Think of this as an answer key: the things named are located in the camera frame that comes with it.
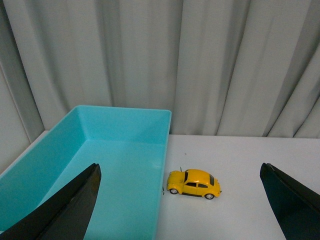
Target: white tabletop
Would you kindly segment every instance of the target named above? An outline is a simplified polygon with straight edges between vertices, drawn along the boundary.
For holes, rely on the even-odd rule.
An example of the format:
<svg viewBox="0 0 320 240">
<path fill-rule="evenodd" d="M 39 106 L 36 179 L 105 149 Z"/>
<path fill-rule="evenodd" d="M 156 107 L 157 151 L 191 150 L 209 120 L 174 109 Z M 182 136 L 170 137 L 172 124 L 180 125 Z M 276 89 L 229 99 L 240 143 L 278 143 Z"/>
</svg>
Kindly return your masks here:
<svg viewBox="0 0 320 240">
<path fill-rule="evenodd" d="M 201 169 L 219 180 L 219 198 L 161 199 L 157 240 L 286 240 L 260 167 L 271 163 L 320 193 L 320 139 L 170 135 L 163 186 L 173 170 Z"/>
</svg>

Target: car window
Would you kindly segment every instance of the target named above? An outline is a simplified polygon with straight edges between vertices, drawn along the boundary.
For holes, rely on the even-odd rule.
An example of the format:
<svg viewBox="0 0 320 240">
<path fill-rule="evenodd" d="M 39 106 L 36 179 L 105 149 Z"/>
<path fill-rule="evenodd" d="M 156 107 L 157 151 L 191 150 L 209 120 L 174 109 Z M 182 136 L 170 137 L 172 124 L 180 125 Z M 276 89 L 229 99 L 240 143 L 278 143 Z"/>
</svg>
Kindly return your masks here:
<svg viewBox="0 0 320 240">
<path fill-rule="evenodd" d="M 190 187 L 196 187 L 197 184 L 195 182 L 187 182 L 185 185 L 190 186 Z"/>
<path fill-rule="evenodd" d="M 188 170 L 184 172 L 184 183 L 187 181 L 188 179 Z"/>
<path fill-rule="evenodd" d="M 211 184 L 212 186 L 215 185 L 214 176 L 212 176 L 211 174 L 210 174 L 210 184 Z"/>
<path fill-rule="evenodd" d="M 201 183 L 198 184 L 198 187 L 199 187 L 199 188 L 204 188 L 204 189 L 207 189 L 207 188 L 208 188 L 207 185 L 204 185 L 204 184 L 201 184 Z"/>
</svg>

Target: yellow toy car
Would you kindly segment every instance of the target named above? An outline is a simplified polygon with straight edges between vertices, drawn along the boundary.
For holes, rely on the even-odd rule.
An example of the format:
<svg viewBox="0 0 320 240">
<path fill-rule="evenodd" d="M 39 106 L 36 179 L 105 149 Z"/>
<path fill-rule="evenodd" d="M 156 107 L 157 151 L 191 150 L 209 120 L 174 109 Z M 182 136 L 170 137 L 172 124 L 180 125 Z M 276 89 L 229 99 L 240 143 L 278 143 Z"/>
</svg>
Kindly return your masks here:
<svg viewBox="0 0 320 240">
<path fill-rule="evenodd" d="M 172 171 L 166 189 L 171 194 L 184 194 L 213 199 L 221 193 L 220 184 L 211 174 L 197 169 Z"/>
</svg>

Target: plastic bin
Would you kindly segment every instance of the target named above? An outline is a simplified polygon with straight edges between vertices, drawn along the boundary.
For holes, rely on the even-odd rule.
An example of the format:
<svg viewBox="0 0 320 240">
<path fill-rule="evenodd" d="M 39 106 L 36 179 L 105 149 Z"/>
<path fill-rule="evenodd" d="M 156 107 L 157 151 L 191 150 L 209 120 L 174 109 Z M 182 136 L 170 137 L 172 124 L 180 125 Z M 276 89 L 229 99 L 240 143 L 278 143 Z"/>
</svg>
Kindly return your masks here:
<svg viewBox="0 0 320 240">
<path fill-rule="evenodd" d="M 98 163 L 84 239 L 154 239 L 170 121 L 168 110 L 77 106 L 0 176 L 0 231 Z"/>
</svg>

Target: gray curtain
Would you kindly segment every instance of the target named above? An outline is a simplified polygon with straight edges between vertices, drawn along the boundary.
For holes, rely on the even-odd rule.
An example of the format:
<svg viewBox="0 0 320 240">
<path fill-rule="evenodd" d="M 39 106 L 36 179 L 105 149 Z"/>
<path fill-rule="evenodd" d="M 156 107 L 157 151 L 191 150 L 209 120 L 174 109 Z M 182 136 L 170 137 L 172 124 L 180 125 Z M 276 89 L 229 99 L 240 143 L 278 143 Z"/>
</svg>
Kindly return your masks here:
<svg viewBox="0 0 320 240">
<path fill-rule="evenodd" d="M 320 137 L 318 0 L 4 0 L 45 129 L 77 105 L 171 133 Z"/>
</svg>

